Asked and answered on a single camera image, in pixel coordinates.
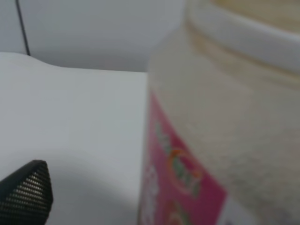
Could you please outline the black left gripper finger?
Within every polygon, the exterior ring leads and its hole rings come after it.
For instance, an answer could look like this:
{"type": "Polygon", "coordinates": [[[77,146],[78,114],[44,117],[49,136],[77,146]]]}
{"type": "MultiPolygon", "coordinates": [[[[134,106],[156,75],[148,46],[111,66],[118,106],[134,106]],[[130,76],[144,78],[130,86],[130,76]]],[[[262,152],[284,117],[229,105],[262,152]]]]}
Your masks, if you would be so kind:
{"type": "Polygon", "coordinates": [[[2,225],[44,225],[53,204],[48,165],[32,160],[0,181],[2,225]]]}

